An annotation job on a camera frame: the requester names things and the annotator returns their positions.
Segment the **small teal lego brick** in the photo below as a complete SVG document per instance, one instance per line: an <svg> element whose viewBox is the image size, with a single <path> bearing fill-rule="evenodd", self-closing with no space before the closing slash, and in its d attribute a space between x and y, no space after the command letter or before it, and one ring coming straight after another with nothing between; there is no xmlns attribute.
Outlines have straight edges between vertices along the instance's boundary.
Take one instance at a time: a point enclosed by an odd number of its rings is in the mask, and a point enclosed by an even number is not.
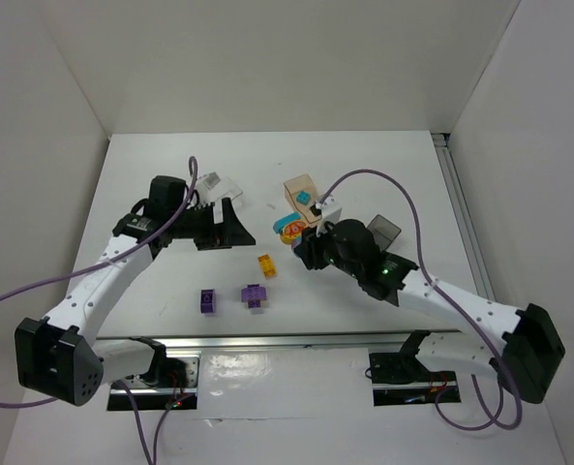
<svg viewBox="0 0 574 465"><path fill-rule="evenodd" d="M306 191L300 191L296 197L296 200L303 205L307 205L309 203L310 199L311 199L311 195Z"/></svg>

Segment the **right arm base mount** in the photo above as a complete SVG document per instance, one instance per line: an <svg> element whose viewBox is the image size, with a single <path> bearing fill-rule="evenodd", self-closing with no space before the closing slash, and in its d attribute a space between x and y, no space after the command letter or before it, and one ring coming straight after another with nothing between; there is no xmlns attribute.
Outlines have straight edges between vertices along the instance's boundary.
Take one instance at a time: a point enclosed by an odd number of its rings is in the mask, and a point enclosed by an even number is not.
<svg viewBox="0 0 574 465"><path fill-rule="evenodd" d="M460 403L457 376L432 372L415 358L399 353L370 353L364 376L372 383L375 407Z"/></svg>

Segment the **yellow orange printed lego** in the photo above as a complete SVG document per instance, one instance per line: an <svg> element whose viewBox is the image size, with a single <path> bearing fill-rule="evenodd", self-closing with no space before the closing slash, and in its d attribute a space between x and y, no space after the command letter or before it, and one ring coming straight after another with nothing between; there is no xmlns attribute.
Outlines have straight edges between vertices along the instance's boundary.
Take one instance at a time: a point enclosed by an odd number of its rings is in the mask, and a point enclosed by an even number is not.
<svg viewBox="0 0 574 465"><path fill-rule="evenodd" d="M286 245L295 244L301 239L303 231L307 229L307 224L301 220L295 220L286 224L280 231L280 239Z"/></svg>

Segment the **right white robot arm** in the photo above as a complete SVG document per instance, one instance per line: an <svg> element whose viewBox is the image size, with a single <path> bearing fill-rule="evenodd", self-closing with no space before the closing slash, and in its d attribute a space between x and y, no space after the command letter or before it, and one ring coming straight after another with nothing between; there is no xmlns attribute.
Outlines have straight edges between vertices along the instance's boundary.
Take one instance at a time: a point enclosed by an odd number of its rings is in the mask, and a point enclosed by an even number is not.
<svg viewBox="0 0 574 465"><path fill-rule="evenodd" d="M368 296L456 328L453 336L417 330L409 337L403 350L423 368L495 378L525 402L544 400L565 348L543 307L500 304L440 281L381 250L358 220L343 220L326 232L305 230L294 253L309 270L332 265Z"/></svg>

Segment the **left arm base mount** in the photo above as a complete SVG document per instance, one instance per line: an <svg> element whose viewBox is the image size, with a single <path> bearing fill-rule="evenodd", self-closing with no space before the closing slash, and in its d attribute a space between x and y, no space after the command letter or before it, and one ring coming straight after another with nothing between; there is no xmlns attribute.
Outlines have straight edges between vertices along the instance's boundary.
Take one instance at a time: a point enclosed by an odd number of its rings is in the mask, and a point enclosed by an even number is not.
<svg viewBox="0 0 574 465"><path fill-rule="evenodd" d="M200 356L194 353L167 354L156 373L150 374L153 352L146 355L116 356L105 362L104 381L109 392L106 409L109 412L130 412L132 401L126 391L114 384L121 381L127 387L140 411L195 410Z"/></svg>

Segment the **curved teal lego brick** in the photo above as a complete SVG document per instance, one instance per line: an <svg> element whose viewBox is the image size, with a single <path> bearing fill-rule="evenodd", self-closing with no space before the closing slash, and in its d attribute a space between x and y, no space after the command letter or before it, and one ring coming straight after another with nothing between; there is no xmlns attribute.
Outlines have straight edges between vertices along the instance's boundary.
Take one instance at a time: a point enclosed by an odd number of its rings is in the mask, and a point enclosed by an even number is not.
<svg viewBox="0 0 574 465"><path fill-rule="evenodd" d="M301 216L299 213L292 212L289 215L277 220L273 224L272 229L273 229L274 233L280 233L286 225L288 225L294 221L298 221L300 218L301 218Z"/></svg>

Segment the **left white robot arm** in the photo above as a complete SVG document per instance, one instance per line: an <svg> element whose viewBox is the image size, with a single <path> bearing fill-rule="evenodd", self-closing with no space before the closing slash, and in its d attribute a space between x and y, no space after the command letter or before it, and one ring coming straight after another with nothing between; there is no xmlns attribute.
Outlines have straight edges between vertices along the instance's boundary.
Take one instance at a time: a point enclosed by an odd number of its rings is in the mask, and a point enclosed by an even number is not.
<svg viewBox="0 0 574 465"><path fill-rule="evenodd" d="M96 270L40 320L26 318L18 325L15 356L23 387L82 406L104 384L138 377L154 387L184 369L154 339L137 336L110 344L97 336L133 281L173 240L190 239L199 251L255 245L229 198L222 200L223 220L216 222L212 203L187 206L194 195L181 178L154 177L147 198L114 227Z"/></svg>

